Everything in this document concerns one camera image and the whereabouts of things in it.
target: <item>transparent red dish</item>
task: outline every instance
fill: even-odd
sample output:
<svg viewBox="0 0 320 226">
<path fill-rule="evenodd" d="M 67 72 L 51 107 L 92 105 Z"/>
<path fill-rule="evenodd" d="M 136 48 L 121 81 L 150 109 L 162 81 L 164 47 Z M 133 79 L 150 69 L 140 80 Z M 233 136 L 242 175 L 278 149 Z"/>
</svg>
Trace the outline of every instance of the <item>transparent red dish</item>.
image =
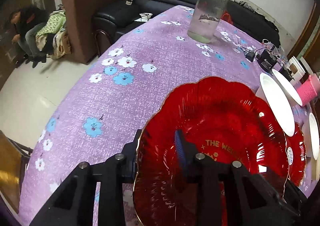
<svg viewBox="0 0 320 226">
<path fill-rule="evenodd" d="M 252 173 L 271 168 L 284 182 L 289 163 L 284 132 L 265 101 L 246 85 L 208 77 L 174 89 L 145 125 L 138 146 L 133 200 L 144 226 L 194 225 L 196 185 L 186 184 L 174 132 L 214 160 L 241 161 Z M 225 206 L 221 184 L 222 206 Z M 223 210 L 222 224 L 227 224 Z"/>
<path fill-rule="evenodd" d="M 295 123 L 294 135 L 287 136 L 287 155 L 289 161 L 289 179 L 300 186 L 306 168 L 306 145 L 299 124 Z"/>
</svg>

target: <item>person's hand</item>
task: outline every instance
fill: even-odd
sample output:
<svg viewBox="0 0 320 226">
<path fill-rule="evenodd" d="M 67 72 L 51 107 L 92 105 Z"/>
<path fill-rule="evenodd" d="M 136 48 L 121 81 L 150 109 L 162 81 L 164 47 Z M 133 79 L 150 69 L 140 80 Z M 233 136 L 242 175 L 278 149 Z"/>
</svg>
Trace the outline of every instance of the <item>person's hand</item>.
<svg viewBox="0 0 320 226">
<path fill-rule="evenodd" d="M 19 39 L 20 39 L 20 34 L 16 34 L 12 39 L 12 43 L 18 41 Z"/>
<path fill-rule="evenodd" d="M 33 13 L 28 19 L 27 23 L 31 22 L 35 18 L 35 14 Z"/>
</svg>

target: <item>clear plastic bottle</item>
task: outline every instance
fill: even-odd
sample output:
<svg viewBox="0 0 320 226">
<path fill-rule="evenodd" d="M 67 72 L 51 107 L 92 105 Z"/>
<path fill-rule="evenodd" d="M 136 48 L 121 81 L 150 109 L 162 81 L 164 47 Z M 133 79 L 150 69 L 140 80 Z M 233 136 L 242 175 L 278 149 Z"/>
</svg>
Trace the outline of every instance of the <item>clear plastic bottle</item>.
<svg viewBox="0 0 320 226">
<path fill-rule="evenodd" d="M 189 25 L 188 35 L 202 43 L 209 43 L 222 17 L 228 0 L 198 0 Z"/>
</svg>

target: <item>green patterned cloth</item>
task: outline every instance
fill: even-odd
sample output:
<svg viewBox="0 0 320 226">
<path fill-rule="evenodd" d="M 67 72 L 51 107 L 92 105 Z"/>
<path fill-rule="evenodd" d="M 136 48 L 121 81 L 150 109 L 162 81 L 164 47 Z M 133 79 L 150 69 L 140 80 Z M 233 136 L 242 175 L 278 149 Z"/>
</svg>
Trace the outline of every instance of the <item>green patterned cloth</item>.
<svg viewBox="0 0 320 226">
<path fill-rule="evenodd" d="M 51 14 L 47 24 L 37 32 L 36 37 L 47 33 L 57 33 L 65 22 L 66 16 L 64 12 Z"/>
</svg>

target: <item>brown sofa back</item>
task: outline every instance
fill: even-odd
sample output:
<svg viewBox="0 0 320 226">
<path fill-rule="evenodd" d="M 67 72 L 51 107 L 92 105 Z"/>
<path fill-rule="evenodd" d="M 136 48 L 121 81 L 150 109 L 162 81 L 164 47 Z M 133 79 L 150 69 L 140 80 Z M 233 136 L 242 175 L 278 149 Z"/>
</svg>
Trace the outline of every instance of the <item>brown sofa back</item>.
<svg viewBox="0 0 320 226">
<path fill-rule="evenodd" d="M 97 54 L 92 32 L 92 15 L 117 0 L 62 0 L 66 9 L 67 30 L 72 53 L 77 62 L 87 63 Z"/>
</svg>

